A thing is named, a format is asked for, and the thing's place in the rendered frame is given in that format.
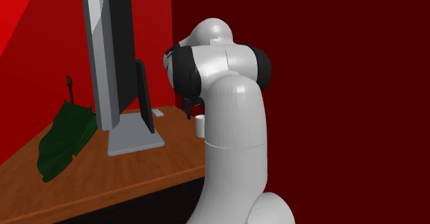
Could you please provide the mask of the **white cup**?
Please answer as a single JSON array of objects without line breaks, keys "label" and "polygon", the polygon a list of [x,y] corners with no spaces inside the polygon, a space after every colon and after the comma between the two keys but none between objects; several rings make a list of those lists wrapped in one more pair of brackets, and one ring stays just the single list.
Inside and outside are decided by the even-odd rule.
[{"label": "white cup", "polygon": [[198,138],[205,138],[205,115],[200,114],[195,116],[195,128],[196,128],[196,136]]}]

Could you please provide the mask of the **thin dark stick with loop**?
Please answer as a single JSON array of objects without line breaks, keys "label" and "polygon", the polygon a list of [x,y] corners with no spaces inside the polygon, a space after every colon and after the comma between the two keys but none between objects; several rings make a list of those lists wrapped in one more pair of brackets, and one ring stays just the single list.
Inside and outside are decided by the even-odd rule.
[{"label": "thin dark stick with loop", "polygon": [[73,104],[74,97],[73,97],[73,90],[72,90],[72,86],[73,86],[72,78],[70,76],[67,76],[66,81],[67,81],[67,86],[68,86],[69,95],[70,95],[70,103]]}]

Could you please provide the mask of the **grey computer monitor with stand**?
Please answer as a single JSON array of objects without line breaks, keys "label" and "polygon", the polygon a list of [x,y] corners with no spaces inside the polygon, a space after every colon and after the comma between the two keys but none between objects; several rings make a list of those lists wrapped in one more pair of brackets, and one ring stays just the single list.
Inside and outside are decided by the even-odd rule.
[{"label": "grey computer monitor with stand", "polygon": [[156,147],[146,69],[135,57],[131,0],[82,0],[96,122],[108,132],[107,155]]}]

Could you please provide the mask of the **dark green lumpy object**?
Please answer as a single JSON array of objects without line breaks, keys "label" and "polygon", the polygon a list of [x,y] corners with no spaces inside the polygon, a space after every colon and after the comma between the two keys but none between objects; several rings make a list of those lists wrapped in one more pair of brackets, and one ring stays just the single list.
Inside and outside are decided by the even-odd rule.
[{"label": "dark green lumpy object", "polygon": [[97,131],[92,107],[65,101],[49,132],[40,140],[37,169],[47,183],[72,162]]}]

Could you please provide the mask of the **brown wooden desk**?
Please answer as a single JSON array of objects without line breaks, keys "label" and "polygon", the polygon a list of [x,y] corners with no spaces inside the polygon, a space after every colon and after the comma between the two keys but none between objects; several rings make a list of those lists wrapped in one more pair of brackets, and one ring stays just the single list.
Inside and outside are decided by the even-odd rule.
[{"label": "brown wooden desk", "polygon": [[44,183],[37,170],[43,129],[0,165],[0,224],[51,224],[199,179],[205,174],[204,140],[195,120],[161,107],[154,125],[165,145],[108,156],[108,132],[97,130],[58,177]]}]

